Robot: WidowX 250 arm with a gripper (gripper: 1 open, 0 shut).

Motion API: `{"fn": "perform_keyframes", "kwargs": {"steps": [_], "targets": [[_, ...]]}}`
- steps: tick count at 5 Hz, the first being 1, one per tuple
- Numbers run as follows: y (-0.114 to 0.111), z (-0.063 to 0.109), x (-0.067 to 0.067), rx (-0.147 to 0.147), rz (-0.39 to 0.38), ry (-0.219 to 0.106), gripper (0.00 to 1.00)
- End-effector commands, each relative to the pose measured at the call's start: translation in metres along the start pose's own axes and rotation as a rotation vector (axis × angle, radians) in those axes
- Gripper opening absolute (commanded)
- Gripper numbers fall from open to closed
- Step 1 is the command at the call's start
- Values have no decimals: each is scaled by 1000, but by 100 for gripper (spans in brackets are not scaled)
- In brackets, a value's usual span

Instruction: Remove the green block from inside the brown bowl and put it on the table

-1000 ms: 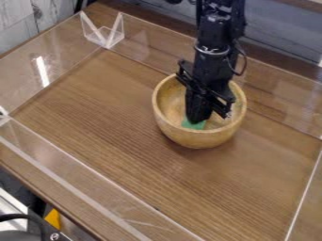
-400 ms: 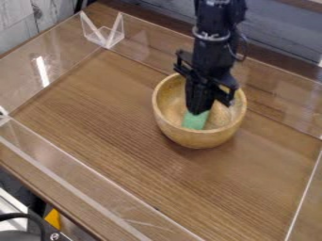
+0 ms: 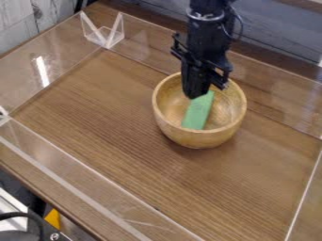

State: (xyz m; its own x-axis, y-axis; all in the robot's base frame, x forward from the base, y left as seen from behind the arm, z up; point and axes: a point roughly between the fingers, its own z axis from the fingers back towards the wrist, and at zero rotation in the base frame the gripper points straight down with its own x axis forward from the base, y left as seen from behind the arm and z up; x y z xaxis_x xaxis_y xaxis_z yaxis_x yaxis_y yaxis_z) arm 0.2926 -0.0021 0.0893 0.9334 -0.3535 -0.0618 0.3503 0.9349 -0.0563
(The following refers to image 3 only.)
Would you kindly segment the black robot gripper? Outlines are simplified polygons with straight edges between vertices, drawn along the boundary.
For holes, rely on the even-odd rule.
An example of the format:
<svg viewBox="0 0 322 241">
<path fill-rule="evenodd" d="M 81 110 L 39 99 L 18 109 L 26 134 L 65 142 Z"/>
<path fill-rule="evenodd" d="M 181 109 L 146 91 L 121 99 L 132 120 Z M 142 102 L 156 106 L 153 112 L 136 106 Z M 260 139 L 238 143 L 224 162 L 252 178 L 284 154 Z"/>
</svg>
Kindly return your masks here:
<svg viewBox="0 0 322 241">
<path fill-rule="evenodd" d="M 233 41 L 236 16 L 232 8 L 208 14 L 190 8 L 188 18 L 188 33 L 173 35 L 172 54 L 182 62 L 185 96 L 196 99 L 208 94 L 210 82 L 220 90 L 228 87 L 233 64 L 226 52 Z"/>
</svg>

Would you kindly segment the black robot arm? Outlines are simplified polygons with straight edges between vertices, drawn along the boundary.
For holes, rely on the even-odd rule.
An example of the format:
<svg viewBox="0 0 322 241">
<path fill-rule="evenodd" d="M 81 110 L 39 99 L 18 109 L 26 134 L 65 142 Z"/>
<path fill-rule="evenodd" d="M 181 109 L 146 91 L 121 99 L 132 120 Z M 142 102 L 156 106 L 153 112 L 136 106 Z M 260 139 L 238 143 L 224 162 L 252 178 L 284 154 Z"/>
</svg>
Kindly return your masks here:
<svg viewBox="0 0 322 241">
<path fill-rule="evenodd" d="M 182 62 L 184 93 L 190 99 L 224 90 L 233 65 L 226 52 L 233 41 L 234 12 L 229 0 L 190 0 L 188 32 L 173 35 L 172 54 Z"/>
</svg>

